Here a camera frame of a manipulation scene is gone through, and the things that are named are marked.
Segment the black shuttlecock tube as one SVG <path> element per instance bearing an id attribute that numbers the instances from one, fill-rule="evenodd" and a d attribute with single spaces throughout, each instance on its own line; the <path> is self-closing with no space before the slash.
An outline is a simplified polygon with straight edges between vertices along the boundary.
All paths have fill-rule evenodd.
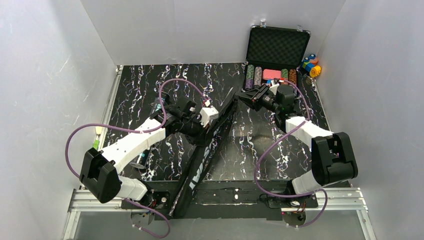
<path id="1" fill-rule="evenodd" d="M 162 92 L 162 103 L 164 105 L 168 105 L 170 104 L 170 96 L 168 93 Z M 160 104 L 160 98 L 156 97 L 154 99 L 154 102 L 152 104 L 152 108 L 151 111 L 149 113 L 149 116 L 154 114 L 155 112 L 157 112 L 159 109 L 161 109 L 161 104 Z M 151 150 L 148 148 L 146 150 L 144 150 L 139 156 L 136 162 L 131 162 L 130 165 L 138 170 L 144 170 L 146 169 L 147 166 L 147 161 L 149 158 Z"/>

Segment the black racket bag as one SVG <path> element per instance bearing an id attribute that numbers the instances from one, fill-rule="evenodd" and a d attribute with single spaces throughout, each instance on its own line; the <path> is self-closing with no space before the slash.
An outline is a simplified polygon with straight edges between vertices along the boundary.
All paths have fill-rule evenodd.
<path id="1" fill-rule="evenodd" d="M 230 88 L 218 108 L 218 118 L 209 128 L 204 129 L 196 136 L 187 138 L 195 148 L 178 180 L 177 189 L 172 196 L 172 203 L 167 213 L 169 217 L 181 218 L 186 214 L 197 188 L 212 166 L 215 153 L 218 153 L 223 147 L 237 110 L 238 100 L 235 97 L 237 91 L 236 87 Z"/>

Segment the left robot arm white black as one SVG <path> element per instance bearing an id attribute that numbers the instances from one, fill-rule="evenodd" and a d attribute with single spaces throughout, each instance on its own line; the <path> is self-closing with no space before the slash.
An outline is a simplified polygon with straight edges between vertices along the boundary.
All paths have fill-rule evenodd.
<path id="1" fill-rule="evenodd" d="M 196 112 L 195 106 L 187 99 L 176 105 L 157 97 L 149 117 L 135 132 L 101 150 L 91 148 L 85 153 L 79 177 L 81 183 L 102 204 L 114 198 L 141 200 L 150 188 L 141 180 L 120 173 L 135 157 L 171 134 L 200 136 L 219 112 L 210 104 L 200 112 Z"/>

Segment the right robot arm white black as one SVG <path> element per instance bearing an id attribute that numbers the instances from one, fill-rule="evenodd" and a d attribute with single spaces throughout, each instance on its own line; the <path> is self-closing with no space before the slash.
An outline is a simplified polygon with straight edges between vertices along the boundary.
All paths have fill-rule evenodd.
<path id="1" fill-rule="evenodd" d="M 345 132 L 325 130 L 311 122 L 309 116 L 299 115 L 294 109 L 295 101 L 298 97 L 304 99 L 304 96 L 296 85 L 262 85 L 239 92 L 236 97 L 255 111 L 265 108 L 274 113 L 275 125 L 285 132 L 278 142 L 293 136 L 311 150 L 311 170 L 289 180 L 286 189 L 280 194 L 267 191 L 259 185 L 258 188 L 264 193 L 278 198 L 300 198 L 311 195 L 322 187 L 358 176 L 358 166 L 349 135 Z"/>

